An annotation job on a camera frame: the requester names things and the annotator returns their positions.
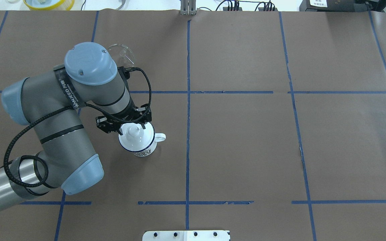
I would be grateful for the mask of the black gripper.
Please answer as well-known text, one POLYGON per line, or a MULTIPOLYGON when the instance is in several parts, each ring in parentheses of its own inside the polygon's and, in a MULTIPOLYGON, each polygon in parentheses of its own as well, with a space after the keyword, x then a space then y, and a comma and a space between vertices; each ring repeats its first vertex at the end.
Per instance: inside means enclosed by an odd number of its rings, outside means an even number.
MULTIPOLYGON (((150 105, 141 105, 141 107, 138 108, 135 104, 129 104, 123 111, 112 114, 112 116, 127 122, 133 122, 135 119, 139 119, 134 123, 140 124, 142 129, 146 129, 145 125, 152 120, 150 105)), ((95 118, 95 125, 105 133, 119 133, 121 128, 120 122, 108 119, 106 116, 97 116, 95 118)))

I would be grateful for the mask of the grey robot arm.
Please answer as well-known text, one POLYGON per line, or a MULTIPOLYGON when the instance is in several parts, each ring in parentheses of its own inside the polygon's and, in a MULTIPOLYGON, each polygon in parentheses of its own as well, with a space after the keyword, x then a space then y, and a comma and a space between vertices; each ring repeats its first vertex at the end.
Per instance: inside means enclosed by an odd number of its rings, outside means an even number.
POLYGON ((63 64, 5 88, 3 108, 25 126, 9 143, 0 167, 0 212, 61 188, 80 193, 100 182, 104 170, 79 118, 93 108, 105 133, 124 124, 151 121, 151 101, 137 107, 127 80, 138 67, 117 66, 109 49, 84 42, 70 49, 63 64))

